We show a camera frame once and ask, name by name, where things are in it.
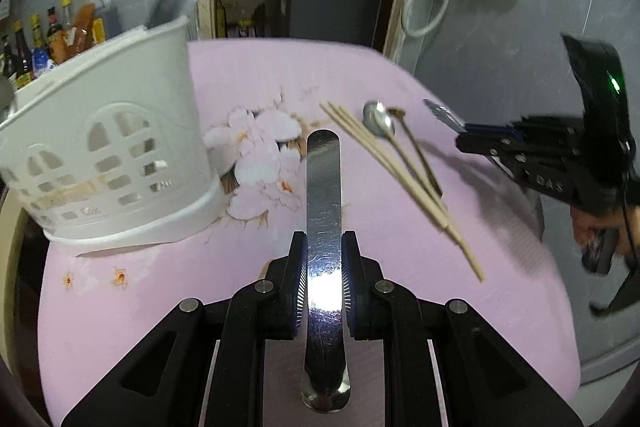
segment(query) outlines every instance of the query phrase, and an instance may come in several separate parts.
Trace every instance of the brown metal utensil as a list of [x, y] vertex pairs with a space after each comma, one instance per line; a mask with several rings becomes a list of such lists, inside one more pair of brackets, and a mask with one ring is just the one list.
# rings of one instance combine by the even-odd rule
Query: brown metal utensil
[[433, 174], [433, 171], [431, 170], [431, 167], [427, 161], [427, 158], [425, 158], [424, 154], [422, 154], [422, 150], [420, 149], [418, 142], [415, 140], [414, 135], [409, 129], [409, 126], [404, 121], [406, 111], [399, 107], [387, 107], [386, 110], [392, 117], [398, 118], [400, 125], [402, 125], [402, 129], [404, 129], [404, 132], [409, 137], [409, 140], [411, 141], [411, 145], [414, 146], [415, 152], [417, 153], [418, 158], [420, 158], [420, 163], [422, 163], [422, 166], [424, 167], [425, 172], [427, 172], [427, 177], [429, 178], [431, 185], [433, 185], [433, 188], [435, 188], [438, 196], [442, 197], [442, 189], [440, 188], [440, 185], [436, 180], [436, 176]]

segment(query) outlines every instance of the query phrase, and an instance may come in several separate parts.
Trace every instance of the white plastic bottle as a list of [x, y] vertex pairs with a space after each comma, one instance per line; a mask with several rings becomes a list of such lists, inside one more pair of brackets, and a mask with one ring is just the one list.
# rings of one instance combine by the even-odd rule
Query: white plastic bottle
[[94, 43], [101, 44], [106, 39], [122, 33], [118, 9], [111, 0], [86, 0], [95, 5]]

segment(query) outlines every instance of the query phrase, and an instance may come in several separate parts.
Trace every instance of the basket hole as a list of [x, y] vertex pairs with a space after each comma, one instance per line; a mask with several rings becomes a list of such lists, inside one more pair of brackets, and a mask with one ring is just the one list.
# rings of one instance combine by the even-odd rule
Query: basket hole
[[49, 169], [53, 170], [62, 167], [62, 160], [52, 152], [40, 151], [40, 157]]
[[117, 190], [118, 188], [123, 188], [129, 185], [131, 182], [131, 178], [129, 178], [126, 174], [124, 176], [120, 176], [110, 182], [107, 182], [107, 186], [111, 190]]
[[152, 183], [151, 185], [149, 185], [149, 188], [151, 189], [151, 192], [160, 192], [161, 190], [165, 190], [166, 188], [172, 187], [173, 185], [175, 185], [175, 182], [166, 180], [164, 182]]
[[156, 150], [156, 140], [149, 138], [148, 140], [144, 140], [142, 143], [138, 143], [131, 147], [129, 152], [133, 158], [138, 158], [139, 156], [154, 150]]
[[95, 216], [96, 214], [100, 214], [100, 208], [96, 206], [86, 206], [81, 208], [80, 212], [85, 216]]
[[102, 122], [95, 123], [94, 126], [91, 127], [91, 131], [89, 131], [89, 138], [87, 140], [87, 149], [89, 149], [89, 152], [107, 147], [109, 143], [107, 131]]
[[133, 112], [119, 112], [116, 114], [116, 124], [123, 136], [131, 136], [145, 127], [150, 127], [148, 121]]
[[65, 174], [64, 176], [60, 176], [58, 181], [61, 185], [73, 185], [76, 183], [76, 179], [71, 174]]
[[27, 170], [31, 176], [40, 176], [42, 174], [42, 169], [36, 163], [33, 156], [29, 156], [29, 159], [27, 160]]
[[164, 160], [150, 162], [142, 167], [142, 175], [150, 176], [151, 174], [155, 174], [156, 172], [166, 169], [168, 166], [169, 165]]
[[141, 199], [140, 195], [137, 192], [132, 192], [130, 194], [127, 194], [126, 196], [118, 198], [118, 203], [122, 206], [125, 206], [126, 204], [135, 203], [139, 199]]
[[111, 169], [120, 166], [120, 158], [117, 156], [108, 156], [104, 160], [100, 160], [97, 164], [95, 164], [95, 168], [98, 169], [98, 172], [108, 172]]
[[38, 188], [40, 190], [42, 190], [43, 192], [51, 192], [56, 187], [54, 186], [53, 183], [44, 182], [44, 183], [41, 183], [40, 185], [38, 185]]
[[8, 180], [10, 182], [17, 182], [18, 178], [15, 175], [15, 173], [11, 170], [11, 169], [1, 169], [0, 170], [0, 174], [2, 175], [2, 178], [4, 178], [5, 180]]

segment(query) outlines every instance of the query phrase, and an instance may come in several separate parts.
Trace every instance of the wooden chopstick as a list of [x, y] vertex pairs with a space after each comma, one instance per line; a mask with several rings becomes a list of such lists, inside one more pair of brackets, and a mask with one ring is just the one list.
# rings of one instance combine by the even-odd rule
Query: wooden chopstick
[[329, 115], [344, 131], [346, 131], [356, 142], [360, 143], [386, 171], [389, 172], [407, 191], [412, 199], [420, 206], [422, 211], [434, 222], [441, 230], [447, 233], [450, 238], [460, 247], [465, 255], [467, 262], [476, 274], [476, 277], [482, 282], [484, 280], [484, 272], [478, 263], [478, 260], [471, 253], [468, 245], [464, 241], [462, 234], [450, 220], [445, 208], [440, 207], [434, 201], [425, 189], [391, 156], [380, 147], [376, 138], [364, 127], [364, 125], [356, 120], [348, 111], [342, 107], [336, 106], [330, 102], [327, 105], [320, 104], [322, 110]]

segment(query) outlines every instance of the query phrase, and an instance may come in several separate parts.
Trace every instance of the basket base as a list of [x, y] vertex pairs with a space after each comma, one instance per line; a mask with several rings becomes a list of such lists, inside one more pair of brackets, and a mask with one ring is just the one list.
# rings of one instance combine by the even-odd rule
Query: basket base
[[198, 200], [178, 212], [156, 219], [142, 227], [89, 239], [56, 237], [46, 231], [44, 235], [50, 241], [65, 245], [74, 255], [114, 248], [174, 243], [206, 229], [222, 215], [225, 208], [226, 196], [220, 179], [215, 176], [209, 190]]

